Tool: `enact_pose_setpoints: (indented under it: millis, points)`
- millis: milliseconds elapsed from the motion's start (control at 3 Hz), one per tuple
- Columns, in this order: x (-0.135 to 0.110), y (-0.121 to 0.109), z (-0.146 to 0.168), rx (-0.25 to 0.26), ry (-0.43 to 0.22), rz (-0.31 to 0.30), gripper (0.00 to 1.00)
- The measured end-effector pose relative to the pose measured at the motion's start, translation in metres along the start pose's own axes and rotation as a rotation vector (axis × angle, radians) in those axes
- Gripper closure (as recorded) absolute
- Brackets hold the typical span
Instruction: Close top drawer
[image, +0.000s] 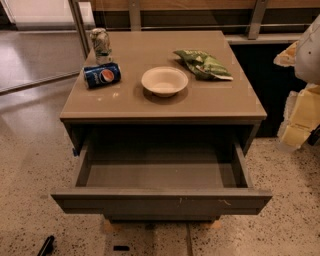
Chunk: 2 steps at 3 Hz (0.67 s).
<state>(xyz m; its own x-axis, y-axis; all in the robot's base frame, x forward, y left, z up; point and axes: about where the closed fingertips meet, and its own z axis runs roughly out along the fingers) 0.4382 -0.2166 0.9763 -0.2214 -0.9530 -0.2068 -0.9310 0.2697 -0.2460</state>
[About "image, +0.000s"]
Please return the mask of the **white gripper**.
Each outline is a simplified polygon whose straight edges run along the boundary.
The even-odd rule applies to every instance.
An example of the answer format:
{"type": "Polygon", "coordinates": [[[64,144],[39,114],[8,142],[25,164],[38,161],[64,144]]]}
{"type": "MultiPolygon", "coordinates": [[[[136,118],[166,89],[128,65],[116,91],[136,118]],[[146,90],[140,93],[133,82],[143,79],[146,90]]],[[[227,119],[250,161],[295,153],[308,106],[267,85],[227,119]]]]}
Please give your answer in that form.
{"type": "Polygon", "coordinates": [[[277,136],[281,149],[299,149],[320,125],[320,85],[308,83],[300,92],[291,91],[284,120],[277,136]]]}

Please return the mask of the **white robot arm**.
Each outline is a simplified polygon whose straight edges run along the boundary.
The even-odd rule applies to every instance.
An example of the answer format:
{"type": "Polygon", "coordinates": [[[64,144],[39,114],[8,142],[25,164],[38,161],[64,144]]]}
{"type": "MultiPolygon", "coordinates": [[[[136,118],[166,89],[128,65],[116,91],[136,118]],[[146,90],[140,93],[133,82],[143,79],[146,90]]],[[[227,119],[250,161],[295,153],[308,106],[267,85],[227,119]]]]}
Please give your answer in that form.
{"type": "Polygon", "coordinates": [[[320,125],[320,15],[298,41],[275,57],[274,63],[293,67],[295,76],[307,83],[299,93],[289,93],[277,134],[279,148],[293,152],[320,125]]]}

